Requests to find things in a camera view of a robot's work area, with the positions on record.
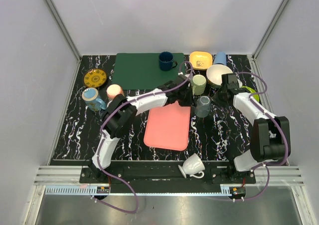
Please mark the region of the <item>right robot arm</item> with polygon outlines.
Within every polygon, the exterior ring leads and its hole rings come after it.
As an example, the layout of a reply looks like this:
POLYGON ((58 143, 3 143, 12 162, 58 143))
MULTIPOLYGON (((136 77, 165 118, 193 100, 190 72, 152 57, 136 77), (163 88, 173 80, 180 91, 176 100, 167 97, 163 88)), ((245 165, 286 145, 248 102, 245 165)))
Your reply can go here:
POLYGON ((226 171, 231 183, 244 178, 244 172, 259 166, 281 166, 291 152, 290 124, 285 116, 277 116, 264 108, 246 88, 241 88, 235 73, 221 76, 221 87, 212 97, 218 106, 233 106, 253 126, 250 149, 231 160, 226 171))

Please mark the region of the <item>grey faceted mug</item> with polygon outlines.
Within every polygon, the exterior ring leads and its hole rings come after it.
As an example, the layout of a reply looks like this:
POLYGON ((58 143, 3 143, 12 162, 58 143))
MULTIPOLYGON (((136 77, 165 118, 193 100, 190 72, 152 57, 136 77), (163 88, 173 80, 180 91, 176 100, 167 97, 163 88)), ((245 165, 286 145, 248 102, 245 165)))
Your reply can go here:
POLYGON ((208 116, 211 109, 211 99, 208 96, 200 96, 196 101, 195 115, 199 118, 208 116))

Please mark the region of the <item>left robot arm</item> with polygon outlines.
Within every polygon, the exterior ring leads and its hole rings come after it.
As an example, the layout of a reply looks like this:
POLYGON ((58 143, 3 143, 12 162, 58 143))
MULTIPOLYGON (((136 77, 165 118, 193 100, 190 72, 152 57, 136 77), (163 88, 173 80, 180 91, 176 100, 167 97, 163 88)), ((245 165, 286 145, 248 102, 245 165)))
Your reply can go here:
POLYGON ((192 74, 179 73, 174 81, 140 96, 125 97, 117 95, 107 106, 100 128, 100 142, 88 168, 90 177, 97 183, 107 179, 106 168, 119 140, 129 131, 135 117, 154 108, 178 102, 187 107, 193 104, 191 89, 192 74))

